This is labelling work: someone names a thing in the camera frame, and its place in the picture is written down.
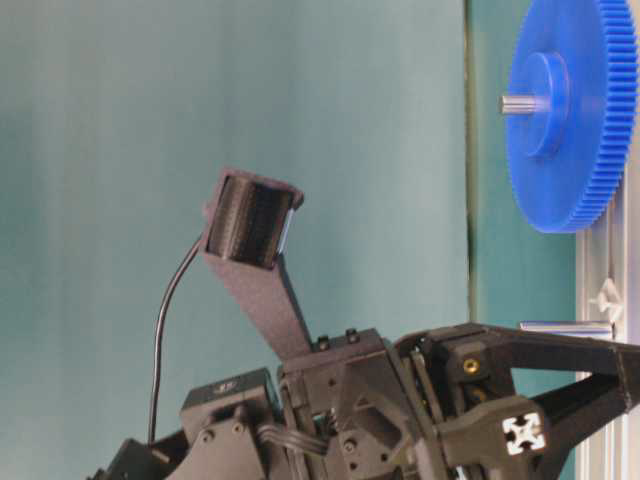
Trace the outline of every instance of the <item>teal backdrop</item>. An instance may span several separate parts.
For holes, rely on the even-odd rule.
[[[467,320],[462,2],[5,0],[0,65],[1,478],[145,438],[158,303],[222,165],[306,192],[314,336]],[[276,365],[198,261],[165,338],[160,435],[191,387]]]

